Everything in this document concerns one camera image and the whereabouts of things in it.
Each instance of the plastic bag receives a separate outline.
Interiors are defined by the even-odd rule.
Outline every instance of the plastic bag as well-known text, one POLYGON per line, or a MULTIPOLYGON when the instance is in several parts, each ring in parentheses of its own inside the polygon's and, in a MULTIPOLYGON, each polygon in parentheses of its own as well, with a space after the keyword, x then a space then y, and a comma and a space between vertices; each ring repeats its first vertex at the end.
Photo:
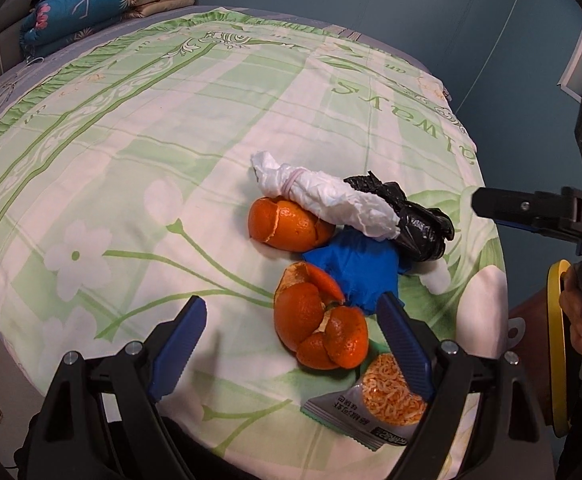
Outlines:
POLYGON ((363 373, 343 392, 307 400, 302 413, 345 434, 372 451, 383 444, 406 446, 426 410, 426 402, 410 392, 389 349, 370 342, 363 373))
POLYGON ((455 229, 451 219, 437 207, 427 209, 407 200, 397 182, 383 183, 369 171, 366 176, 344 179, 353 189, 375 194, 384 199, 400 218, 400 234, 392 241, 400 253, 412 262, 439 260, 446 249, 445 240, 453 240, 455 229))
POLYGON ((355 190, 341 178, 278 164, 269 152, 251 156, 258 187, 269 198, 283 197, 334 225, 349 225, 378 241, 399 236, 400 218, 377 193, 355 190))

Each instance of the stack of blankets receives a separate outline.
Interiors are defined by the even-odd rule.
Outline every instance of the stack of blankets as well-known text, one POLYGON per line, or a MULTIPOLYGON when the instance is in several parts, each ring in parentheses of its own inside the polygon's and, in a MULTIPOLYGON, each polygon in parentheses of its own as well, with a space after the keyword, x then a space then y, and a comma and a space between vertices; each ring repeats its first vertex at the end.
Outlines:
POLYGON ((49 56, 125 18, 193 5, 194 0, 34 0, 23 20, 20 49, 26 59, 49 56))

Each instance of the black plastic bag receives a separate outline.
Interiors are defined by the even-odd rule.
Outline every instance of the black plastic bag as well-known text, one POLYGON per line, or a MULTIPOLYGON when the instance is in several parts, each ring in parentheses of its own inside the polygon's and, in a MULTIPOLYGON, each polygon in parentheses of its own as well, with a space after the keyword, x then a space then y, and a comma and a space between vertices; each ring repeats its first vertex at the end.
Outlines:
POLYGON ((397 182, 382 182, 369 171, 365 176, 344 179, 353 189, 377 195, 400 217, 400 235, 392 240, 400 254, 412 262, 439 260, 444 256, 445 240, 453 240, 455 229, 451 219, 437 207, 427 209, 407 200, 397 182))

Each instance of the yellow handle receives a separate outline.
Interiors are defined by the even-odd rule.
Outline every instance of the yellow handle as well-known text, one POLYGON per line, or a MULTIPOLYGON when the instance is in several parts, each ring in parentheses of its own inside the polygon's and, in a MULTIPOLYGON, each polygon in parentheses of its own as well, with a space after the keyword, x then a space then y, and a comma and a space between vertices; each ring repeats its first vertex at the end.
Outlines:
POLYGON ((551 364, 551 403, 553 432, 558 438, 570 429, 567 416, 567 358, 564 339, 564 319, 560 308, 562 274, 570 263, 560 260, 551 266, 547 279, 547 304, 549 319, 549 359, 551 364))

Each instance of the plaid pattern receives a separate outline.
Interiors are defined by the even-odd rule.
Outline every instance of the plaid pattern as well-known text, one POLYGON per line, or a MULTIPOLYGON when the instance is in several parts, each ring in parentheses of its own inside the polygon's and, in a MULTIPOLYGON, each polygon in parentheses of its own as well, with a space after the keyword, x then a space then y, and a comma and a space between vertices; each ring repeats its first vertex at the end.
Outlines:
POLYGON ((475 146, 437 79, 329 31, 217 9, 98 46, 0 117, 0 332, 45 391, 64 352, 116 352, 198 294, 207 329, 163 412, 264 479, 384 478, 400 448, 372 453, 299 412, 355 378, 306 374, 276 337, 289 260, 246 233, 258 150, 343 178, 372 170, 450 215, 441 281, 400 279, 438 336, 455 336, 472 278, 503 275, 497 231, 470 207, 475 146))

